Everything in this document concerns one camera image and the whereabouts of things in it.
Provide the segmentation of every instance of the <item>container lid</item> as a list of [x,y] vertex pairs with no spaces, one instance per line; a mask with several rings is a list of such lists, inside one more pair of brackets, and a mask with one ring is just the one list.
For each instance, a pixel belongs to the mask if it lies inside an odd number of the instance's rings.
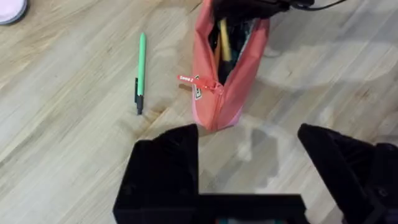
[[0,25],[18,20],[26,7],[27,0],[0,0]]

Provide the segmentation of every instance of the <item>wooden table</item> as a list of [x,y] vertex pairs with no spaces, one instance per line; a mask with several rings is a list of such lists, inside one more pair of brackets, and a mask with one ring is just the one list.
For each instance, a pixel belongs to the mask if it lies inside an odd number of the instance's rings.
[[[312,223],[336,223],[296,132],[307,122],[396,140],[397,9],[349,0],[272,18],[239,124],[200,131],[201,191],[301,193]],[[199,10],[199,0],[32,0],[23,21],[0,27],[0,223],[114,223],[134,143],[193,122],[176,75],[190,74]],[[148,69],[136,116],[141,32]]]

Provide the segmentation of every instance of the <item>red zipper tag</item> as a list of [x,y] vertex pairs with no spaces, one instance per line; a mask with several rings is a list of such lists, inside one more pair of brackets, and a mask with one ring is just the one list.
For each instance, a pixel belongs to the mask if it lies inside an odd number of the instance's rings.
[[224,92],[224,86],[214,80],[205,80],[202,78],[186,77],[183,75],[178,75],[177,78],[183,82],[187,82],[187,83],[196,85],[197,88],[202,89],[202,90],[211,90],[220,95],[223,94],[223,92]]

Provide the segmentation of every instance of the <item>green pen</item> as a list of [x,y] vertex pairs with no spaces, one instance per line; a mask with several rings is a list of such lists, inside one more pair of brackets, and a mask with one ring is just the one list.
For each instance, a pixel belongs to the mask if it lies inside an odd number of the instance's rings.
[[136,85],[137,114],[142,114],[144,107],[144,85],[145,85],[145,52],[147,41],[145,33],[139,38],[138,79]]

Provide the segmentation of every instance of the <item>red pencil case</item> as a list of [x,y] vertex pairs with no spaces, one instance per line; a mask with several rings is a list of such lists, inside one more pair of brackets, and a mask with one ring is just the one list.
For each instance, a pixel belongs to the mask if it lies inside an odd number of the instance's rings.
[[224,85],[219,82],[215,56],[208,36],[214,27],[211,0],[204,0],[195,25],[192,76],[179,75],[193,84],[192,111],[195,121],[209,130],[235,125],[256,77],[268,40],[269,20],[256,19],[236,65]]

